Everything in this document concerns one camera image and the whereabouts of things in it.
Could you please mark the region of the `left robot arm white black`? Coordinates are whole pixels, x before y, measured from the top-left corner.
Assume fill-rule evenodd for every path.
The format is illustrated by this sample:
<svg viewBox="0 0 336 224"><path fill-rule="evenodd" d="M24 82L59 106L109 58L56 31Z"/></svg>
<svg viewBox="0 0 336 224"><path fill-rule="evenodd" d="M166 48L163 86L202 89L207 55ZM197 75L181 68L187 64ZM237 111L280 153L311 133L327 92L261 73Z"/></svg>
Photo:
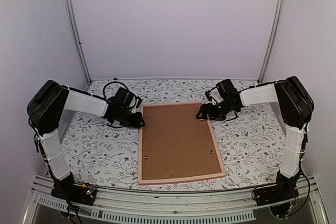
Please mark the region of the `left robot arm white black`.
<svg viewBox="0 0 336 224"><path fill-rule="evenodd" d="M74 177L62 153L59 139L59 122L63 111L82 112L108 121L109 127L140 129L145 126L139 108L142 100L125 84L112 97L102 97L48 80L27 106L28 124L34 130L36 149L46 163L58 192L67 200L78 195Z"/></svg>

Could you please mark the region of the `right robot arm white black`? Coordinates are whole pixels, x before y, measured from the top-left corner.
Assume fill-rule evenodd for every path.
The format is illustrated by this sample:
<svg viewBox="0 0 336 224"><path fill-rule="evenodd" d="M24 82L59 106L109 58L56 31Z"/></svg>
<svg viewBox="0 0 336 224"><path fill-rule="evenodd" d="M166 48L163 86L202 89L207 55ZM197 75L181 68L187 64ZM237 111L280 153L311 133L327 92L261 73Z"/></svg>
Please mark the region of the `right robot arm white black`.
<svg viewBox="0 0 336 224"><path fill-rule="evenodd" d="M296 76L250 86L241 91L234 87L230 79L226 79L215 88L222 101L214 102L211 92L207 91L209 102L200 106L197 119L225 121L229 113L238 113L243 107L264 103L279 105L286 126L286 144L271 196L276 201L284 200L296 186L308 141L308 125L314 110L314 102L308 91Z"/></svg>

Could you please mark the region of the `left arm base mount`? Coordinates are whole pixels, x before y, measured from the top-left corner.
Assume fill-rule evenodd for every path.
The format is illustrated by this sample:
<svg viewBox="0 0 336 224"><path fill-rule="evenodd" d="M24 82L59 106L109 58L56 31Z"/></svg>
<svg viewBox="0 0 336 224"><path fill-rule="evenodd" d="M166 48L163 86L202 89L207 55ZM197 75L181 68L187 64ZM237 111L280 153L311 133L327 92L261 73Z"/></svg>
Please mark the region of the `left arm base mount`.
<svg viewBox="0 0 336 224"><path fill-rule="evenodd" d="M69 202L93 206L97 195L97 187L89 183L82 185L54 183L51 195Z"/></svg>

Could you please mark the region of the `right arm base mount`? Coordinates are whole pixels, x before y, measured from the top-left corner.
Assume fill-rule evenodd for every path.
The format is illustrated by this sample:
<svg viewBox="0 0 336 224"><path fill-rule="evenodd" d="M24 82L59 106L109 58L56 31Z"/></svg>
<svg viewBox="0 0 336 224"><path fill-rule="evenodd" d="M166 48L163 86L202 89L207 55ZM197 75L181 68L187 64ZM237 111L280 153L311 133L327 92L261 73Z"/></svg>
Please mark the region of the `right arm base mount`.
<svg viewBox="0 0 336 224"><path fill-rule="evenodd" d="M269 207L269 210L278 219L287 218L291 214L297 205L298 196L299 192L297 188L280 193L276 190L276 186L258 186L251 193L251 197L257 206L274 204L274 206Z"/></svg>

